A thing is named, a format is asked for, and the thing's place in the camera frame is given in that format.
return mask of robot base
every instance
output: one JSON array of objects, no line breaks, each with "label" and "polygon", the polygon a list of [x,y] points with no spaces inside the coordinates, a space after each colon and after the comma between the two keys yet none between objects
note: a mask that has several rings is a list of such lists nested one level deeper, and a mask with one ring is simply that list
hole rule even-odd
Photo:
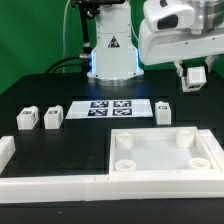
[{"label": "robot base", "polygon": [[130,79],[117,79],[117,80],[104,80],[104,79],[98,79],[96,77],[90,77],[88,76],[88,82],[91,84],[96,84],[100,86],[111,86],[111,87],[119,87],[119,86],[130,86],[134,85],[136,82],[140,82],[143,80],[144,74],[142,75],[136,75],[133,78]]}]

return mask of white plastic frame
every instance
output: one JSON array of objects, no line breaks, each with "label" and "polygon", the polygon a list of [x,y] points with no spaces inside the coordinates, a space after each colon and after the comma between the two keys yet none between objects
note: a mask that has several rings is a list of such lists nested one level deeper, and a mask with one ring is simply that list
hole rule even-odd
[{"label": "white plastic frame", "polygon": [[[154,131],[154,137],[161,138],[164,133],[169,137],[169,133],[173,135],[180,129],[129,131]],[[0,203],[224,197],[224,152],[209,130],[190,129],[195,131],[213,169],[117,172],[111,150],[108,175],[1,178]],[[122,130],[112,130],[112,148],[117,131]]]}]

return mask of black table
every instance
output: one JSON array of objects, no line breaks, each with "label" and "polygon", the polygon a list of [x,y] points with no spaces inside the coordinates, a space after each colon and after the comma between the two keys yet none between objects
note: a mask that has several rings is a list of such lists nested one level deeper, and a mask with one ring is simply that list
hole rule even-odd
[{"label": "black table", "polygon": [[[64,120],[59,130],[45,130],[48,107],[73,101],[150,99],[169,102],[173,127],[210,129],[224,146],[224,79],[212,72],[200,91],[183,93],[174,71],[146,72],[128,87],[90,85],[81,74],[25,76],[0,96],[0,136],[13,135],[16,153],[0,178],[107,174],[111,129],[150,128],[153,118]],[[40,122],[18,131],[16,116],[36,105]],[[124,200],[0,205],[1,223],[223,223],[224,199]]]}]

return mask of white tray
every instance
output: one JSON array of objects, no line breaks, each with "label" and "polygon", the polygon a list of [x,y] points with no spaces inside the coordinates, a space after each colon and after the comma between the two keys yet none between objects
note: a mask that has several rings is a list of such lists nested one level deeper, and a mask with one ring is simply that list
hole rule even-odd
[{"label": "white tray", "polygon": [[[195,133],[195,147],[177,147],[182,128],[112,130],[108,175],[1,178],[0,203],[94,201],[151,198],[224,197],[224,152],[209,130]],[[133,133],[132,149],[119,151],[115,136]],[[211,168],[189,169],[195,157]],[[115,163],[129,159],[134,171],[116,171]]]}]

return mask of small white block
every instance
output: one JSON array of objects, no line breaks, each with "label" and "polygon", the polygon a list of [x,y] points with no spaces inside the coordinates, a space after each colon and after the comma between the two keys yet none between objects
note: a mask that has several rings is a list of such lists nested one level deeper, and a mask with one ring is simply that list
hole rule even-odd
[{"label": "small white block", "polygon": [[158,102],[155,107],[157,125],[171,124],[171,110],[169,103]]},{"label": "small white block", "polygon": [[200,89],[206,83],[205,68],[195,67],[187,70],[187,89]]},{"label": "small white block", "polygon": [[0,174],[16,151],[14,138],[12,136],[0,139]]},{"label": "small white block", "polygon": [[44,115],[45,129],[59,129],[63,119],[63,108],[61,106],[49,107]]},{"label": "small white block", "polygon": [[38,108],[27,107],[24,108],[21,113],[17,116],[17,124],[19,130],[31,130],[39,120]]}]

